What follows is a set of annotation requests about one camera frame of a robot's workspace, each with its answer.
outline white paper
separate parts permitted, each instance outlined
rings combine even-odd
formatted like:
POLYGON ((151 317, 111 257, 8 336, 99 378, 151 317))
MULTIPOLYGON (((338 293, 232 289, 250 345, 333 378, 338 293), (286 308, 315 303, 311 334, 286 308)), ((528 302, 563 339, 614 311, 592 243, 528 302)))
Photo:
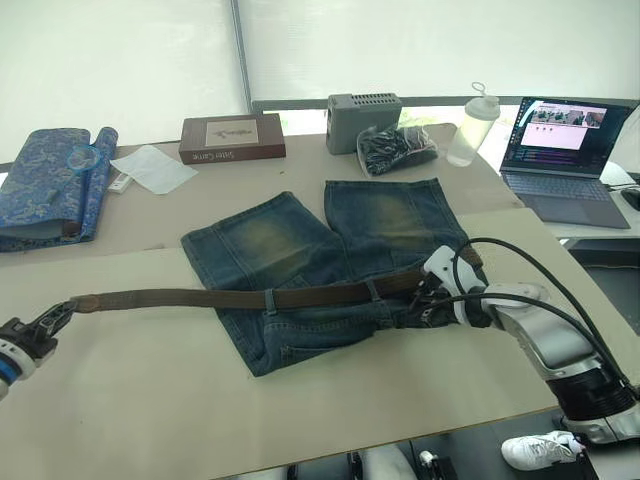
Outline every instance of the white paper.
POLYGON ((169 193, 198 173, 151 145, 112 160, 111 165, 156 194, 169 193))

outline plastic bag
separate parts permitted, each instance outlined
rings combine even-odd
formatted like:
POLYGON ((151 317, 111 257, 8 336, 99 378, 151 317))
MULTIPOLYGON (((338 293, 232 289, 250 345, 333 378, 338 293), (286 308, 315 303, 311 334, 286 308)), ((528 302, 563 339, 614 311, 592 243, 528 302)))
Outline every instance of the plastic bag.
POLYGON ((425 163, 438 156, 438 147, 429 138, 425 125, 378 131, 363 130, 357 138, 358 160, 364 174, 382 175, 390 170, 425 163))

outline laptop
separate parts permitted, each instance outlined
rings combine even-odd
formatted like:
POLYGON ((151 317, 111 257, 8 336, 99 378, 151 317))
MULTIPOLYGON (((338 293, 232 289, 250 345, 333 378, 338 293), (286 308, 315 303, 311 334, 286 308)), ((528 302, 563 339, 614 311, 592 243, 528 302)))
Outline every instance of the laptop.
POLYGON ((631 109, 525 97, 500 173, 546 222, 630 228, 600 182, 631 109))

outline book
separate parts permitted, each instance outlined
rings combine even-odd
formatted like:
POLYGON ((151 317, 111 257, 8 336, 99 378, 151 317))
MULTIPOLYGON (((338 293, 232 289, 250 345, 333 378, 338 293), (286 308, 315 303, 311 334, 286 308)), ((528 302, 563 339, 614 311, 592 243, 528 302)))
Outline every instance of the book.
POLYGON ((277 113, 187 118, 178 152, 185 165, 287 156, 277 113))

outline white sneaker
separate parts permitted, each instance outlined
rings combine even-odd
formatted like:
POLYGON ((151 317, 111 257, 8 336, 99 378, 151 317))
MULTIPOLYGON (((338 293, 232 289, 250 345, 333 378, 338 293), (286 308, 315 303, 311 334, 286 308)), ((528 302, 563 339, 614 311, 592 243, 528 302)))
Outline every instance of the white sneaker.
POLYGON ((538 470, 554 463, 575 462, 584 449, 572 433, 553 431, 505 440, 502 456, 516 470, 538 470))

